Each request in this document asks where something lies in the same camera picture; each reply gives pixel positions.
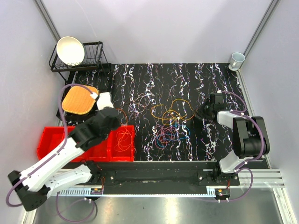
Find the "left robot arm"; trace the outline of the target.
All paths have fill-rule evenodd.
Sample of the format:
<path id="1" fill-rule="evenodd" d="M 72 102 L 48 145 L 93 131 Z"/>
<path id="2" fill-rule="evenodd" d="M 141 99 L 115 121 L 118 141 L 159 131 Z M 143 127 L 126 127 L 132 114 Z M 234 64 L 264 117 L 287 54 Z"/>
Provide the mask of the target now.
<path id="1" fill-rule="evenodd" d="M 120 127 L 118 112 L 112 107 L 97 111 L 96 115 L 74 127 L 55 149 L 35 165 L 23 171 L 8 174 L 12 184 L 6 204 L 14 207 L 9 198 L 14 191 L 26 211 L 40 207 L 52 195 L 77 184 L 98 184 L 100 168 L 93 161 L 86 161 L 77 168 L 58 174 L 58 170 L 92 147 L 105 141 L 112 130 Z"/>

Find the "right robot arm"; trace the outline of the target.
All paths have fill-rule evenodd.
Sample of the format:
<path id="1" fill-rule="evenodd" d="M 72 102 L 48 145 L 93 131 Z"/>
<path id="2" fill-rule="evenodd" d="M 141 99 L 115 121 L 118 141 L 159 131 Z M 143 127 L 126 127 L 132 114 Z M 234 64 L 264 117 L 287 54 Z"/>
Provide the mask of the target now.
<path id="1" fill-rule="evenodd" d="M 233 95 L 243 103 L 242 110 L 227 110 L 224 94 Z M 217 91 L 209 95 L 195 114 L 202 119 L 215 121 L 233 132 L 232 151 L 216 162 L 208 172 L 208 182 L 225 185 L 237 177 L 241 169 L 251 161 L 257 161 L 270 152 L 270 142 L 263 117 L 245 114 L 247 105 L 238 95 L 229 91 Z"/>

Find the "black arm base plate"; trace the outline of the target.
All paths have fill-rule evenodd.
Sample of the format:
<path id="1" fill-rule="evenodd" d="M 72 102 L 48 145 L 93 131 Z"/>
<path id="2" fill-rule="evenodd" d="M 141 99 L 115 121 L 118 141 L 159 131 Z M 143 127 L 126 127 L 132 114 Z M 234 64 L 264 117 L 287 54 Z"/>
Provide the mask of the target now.
<path id="1" fill-rule="evenodd" d="M 213 161 L 98 162 L 106 195 L 195 195 L 208 186 L 239 186 L 237 174 L 215 178 Z"/>

